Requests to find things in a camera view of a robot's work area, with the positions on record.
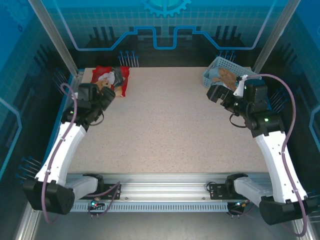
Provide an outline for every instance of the red bag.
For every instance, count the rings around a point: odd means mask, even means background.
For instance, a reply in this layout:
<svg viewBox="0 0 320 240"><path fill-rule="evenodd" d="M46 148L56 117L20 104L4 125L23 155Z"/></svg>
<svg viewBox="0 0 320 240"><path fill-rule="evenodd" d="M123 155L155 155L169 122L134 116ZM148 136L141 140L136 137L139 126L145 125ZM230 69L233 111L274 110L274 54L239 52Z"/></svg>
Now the red bag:
<svg viewBox="0 0 320 240"><path fill-rule="evenodd" d="M124 77L124 81L122 84L122 96L125 97L127 86L128 86L128 77L129 77L130 71L129 71L128 66L121 66L120 68L121 68L122 77ZM103 74L108 74L111 71L112 71L111 66L97 66L94 70L92 70L93 76L92 76L91 83L95 84L96 82L98 82L98 79L100 76L102 76Z"/></svg>

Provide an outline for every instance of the plastic basket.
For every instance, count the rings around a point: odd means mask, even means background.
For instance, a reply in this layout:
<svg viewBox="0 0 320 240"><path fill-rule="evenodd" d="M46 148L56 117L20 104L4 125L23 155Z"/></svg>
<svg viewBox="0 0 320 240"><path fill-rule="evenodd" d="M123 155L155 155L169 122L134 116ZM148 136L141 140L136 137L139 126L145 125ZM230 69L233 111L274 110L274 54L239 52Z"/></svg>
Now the plastic basket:
<svg viewBox="0 0 320 240"><path fill-rule="evenodd" d="M209 79L209 70L213 69L215 67L223 67L225 69L228 69L232 73L236 74L237 76L243 76L243 75L256 75L255 72L250 71L247 68L244 68L242 66L239 66L238 64L233 63L232 61L229 61L227 59L224 59L223 57L216 57L215 60L210 64L210 66L204 71L203 73L203 85L206 88L209 88L211 86L212 79Z"/></svg>

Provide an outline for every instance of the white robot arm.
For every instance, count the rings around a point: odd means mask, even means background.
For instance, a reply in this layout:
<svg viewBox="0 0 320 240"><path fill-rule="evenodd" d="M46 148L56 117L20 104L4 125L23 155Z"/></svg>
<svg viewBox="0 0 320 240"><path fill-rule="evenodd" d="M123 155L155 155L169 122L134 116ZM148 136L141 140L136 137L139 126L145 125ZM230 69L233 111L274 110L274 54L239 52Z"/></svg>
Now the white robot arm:
<svg viewBox="0 0 320 240"><path fill-rule="evenodd" d="M74 107L70 106L62 115L57 139L46 162L34 179L28 179L23 184L22 189L33 209L42 210L42 187L53 154L54 161L45 183L45 206L48 212L65 215L70 212L75 201L88 194L104 191L103 178L98 174L84 175L81 179L67 185L66 179L76 149L90 124L103 115L103 111L106 110L114 98L115 93L107 87L99 91L96 84L80 84L76 100L77 115L75 122L55 153L58 143L73 118Z"/></svg>
<svg viewBox="0 0 320 240"><path fill-rule="evenodd" d="M282 223L302 217L297 195L287 175L282 160L282 145L286 134L280 115L268 107L268 87L260 79L242 79L235 92L222 85L212 85L207 92L208 98L217 102L235 116L244 118L245 127L251 130L264 156L271 179L272 190L253 182L246 174L238 173L227 177L227 191L240 194L256 206L269 225ZM303 201L306 214L317 208L317 201L309 199L302 187L287 147L286 163Z"/></svg>

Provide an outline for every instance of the toy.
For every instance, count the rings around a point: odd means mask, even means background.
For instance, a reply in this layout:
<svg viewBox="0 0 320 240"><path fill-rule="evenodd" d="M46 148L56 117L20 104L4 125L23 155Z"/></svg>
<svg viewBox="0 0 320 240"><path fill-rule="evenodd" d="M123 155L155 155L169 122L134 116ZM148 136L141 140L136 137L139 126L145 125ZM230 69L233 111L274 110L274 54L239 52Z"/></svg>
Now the toy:
<svg viewBox="0 0 320 240"><path fill-rule="evenodd" d="M236 80L237 76L229 71L228 69L225 69L223 67L219 68L219 75L220 77L213 77L212 82L223 82L229 89L232 91L236 90Z"/></svg>
<svg viewBox="0 0 320 240"><path fill-rule="evenodd" d="M93 71L91 83L97 84L101 90L108 87L116 97L125 97L128 85L129 67L97 66Z"/></svg>

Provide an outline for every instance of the speckled tabletop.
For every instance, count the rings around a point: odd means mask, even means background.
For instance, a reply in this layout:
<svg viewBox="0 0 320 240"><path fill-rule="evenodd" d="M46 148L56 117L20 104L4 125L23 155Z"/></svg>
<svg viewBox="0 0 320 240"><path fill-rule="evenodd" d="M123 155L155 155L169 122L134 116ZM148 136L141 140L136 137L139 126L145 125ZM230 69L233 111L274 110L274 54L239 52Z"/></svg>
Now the speckled tabletop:
<svg viewBox="0 0 320 240"><path fill-rule="evenodd" d="M208 100L204 67L131 68L126 97L89 128L70 173L267 172L248 129ZM83 83L90 82L87 68ZM243 119L233 121L243 124Z"/></svg>

